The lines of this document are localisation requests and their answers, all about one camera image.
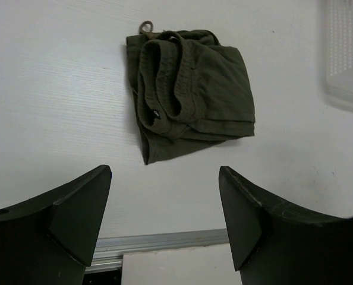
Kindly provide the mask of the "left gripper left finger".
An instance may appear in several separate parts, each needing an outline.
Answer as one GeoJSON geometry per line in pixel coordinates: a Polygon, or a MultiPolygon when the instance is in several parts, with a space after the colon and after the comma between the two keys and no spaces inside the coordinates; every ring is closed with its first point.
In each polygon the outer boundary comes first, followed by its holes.
{"type": "Polygon", "coordinates": [[[81,284],[92,263],[111,187],[100,165],[0,209],[0,284],[81,284]]]}

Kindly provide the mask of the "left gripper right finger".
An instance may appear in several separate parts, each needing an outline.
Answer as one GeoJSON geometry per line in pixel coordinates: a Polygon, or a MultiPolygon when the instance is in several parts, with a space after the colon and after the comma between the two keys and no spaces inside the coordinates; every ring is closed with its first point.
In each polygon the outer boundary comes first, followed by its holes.
{"type": "Polygon", "coordinates": [[[228,166],[219,192],[243,284],[353,284],[353,217],[301,207],[228,166]]]}

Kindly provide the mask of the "olive green shorts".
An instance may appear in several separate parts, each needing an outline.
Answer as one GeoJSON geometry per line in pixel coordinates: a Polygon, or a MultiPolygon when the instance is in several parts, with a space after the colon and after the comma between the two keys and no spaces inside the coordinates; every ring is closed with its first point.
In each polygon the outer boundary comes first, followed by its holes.
{"type": "Polygon", "coordinates": [[[145,21],[126,38],[126,53],[145,164],[254,135],[245,62],[211,31],[157,33],[145,21]]]}

